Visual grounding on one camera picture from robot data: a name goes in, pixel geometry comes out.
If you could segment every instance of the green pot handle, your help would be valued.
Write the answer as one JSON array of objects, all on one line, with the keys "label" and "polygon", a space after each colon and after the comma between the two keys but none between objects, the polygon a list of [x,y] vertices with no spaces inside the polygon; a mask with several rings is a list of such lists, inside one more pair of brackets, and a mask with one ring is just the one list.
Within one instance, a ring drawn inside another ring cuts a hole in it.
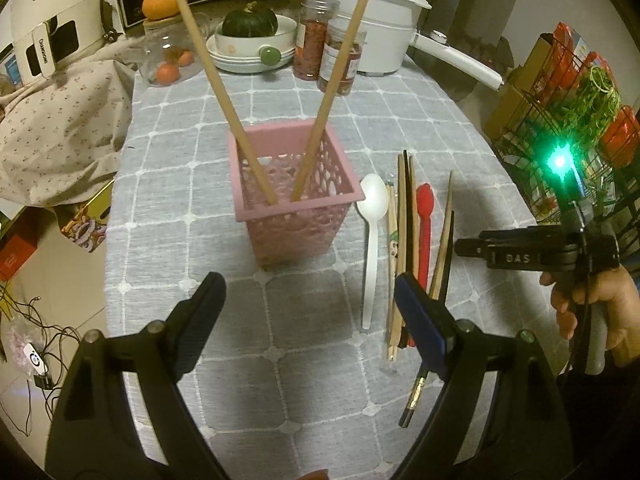
[{"label": "green pot handle", "polygon": [[282,54],[274,46],[262,46],[258,54],[260,55],[260,61],[266,66],[278,64],[282,59]]}]

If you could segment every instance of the jar label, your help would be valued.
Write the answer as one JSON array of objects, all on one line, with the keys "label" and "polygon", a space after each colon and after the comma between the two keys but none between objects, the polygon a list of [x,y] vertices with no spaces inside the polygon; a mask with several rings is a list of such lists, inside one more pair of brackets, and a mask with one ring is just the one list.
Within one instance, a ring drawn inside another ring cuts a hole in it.
[{"label": "jar label", "polygon": [[296,46],[303,48],[305,46],[306,26],[304,23],[298,25],[298,34],[296,36]]},{"label": "jar label", "polygon": [[[320,65],[320,77],[325,81],[329,81],[331,78],[331,72],[334,71],[335,61],[338,57],[339,50],[327,44],[324,44],[324,51],[322,53],[322,64]],[[356,77],[356,73],[358,72],[358,65],[360,64],[360,57],[356,59],[351,59],[350,62],[347,63],[346,70],[342,77],[341,81],[347,82]]]}]

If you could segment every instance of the glowing green led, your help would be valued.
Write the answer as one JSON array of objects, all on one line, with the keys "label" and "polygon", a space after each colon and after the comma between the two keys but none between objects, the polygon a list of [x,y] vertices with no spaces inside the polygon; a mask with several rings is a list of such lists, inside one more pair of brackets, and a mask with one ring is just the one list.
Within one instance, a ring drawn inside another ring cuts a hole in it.
[{"label": "glowing green led", "polygon": [[558,146],[546,162],[551,171],[553,171],[560,180],[564,180],[564,176],[571,170],[574,165],[574,158],[571,155],[569,145],[566,144],[562,148]]}]

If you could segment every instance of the pink plastic basket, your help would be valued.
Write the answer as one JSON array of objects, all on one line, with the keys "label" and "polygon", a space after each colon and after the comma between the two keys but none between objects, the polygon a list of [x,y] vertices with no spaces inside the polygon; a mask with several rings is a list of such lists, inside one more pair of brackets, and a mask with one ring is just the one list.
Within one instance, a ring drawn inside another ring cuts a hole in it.
[{"label": "pink plastic basket", "polygon": [[364,199],[340,142],[327,125],[316,166],[299,202],[290,202],[313,120],[259,124],[246,128],[260,163],[278,195],[268,205],[236,140],[229,134],[231,189],[236,220],[245,222],[260,266],[318,256],[326,252],[351,203]]}]

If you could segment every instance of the red plastic spoon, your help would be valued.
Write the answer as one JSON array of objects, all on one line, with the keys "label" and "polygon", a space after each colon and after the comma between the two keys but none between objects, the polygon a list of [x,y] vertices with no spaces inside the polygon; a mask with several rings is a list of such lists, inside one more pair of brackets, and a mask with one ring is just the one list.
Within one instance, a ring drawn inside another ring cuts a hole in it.
[{"label": "red plastic spoon", "polygon": [[418,264],[418,283],[422,290],[427,290],[429,275],[429,255],[431,251],[431,213],[435,199],[429,184],[422,184],[415,192],[415,199],[420,215],[420,260]]}]

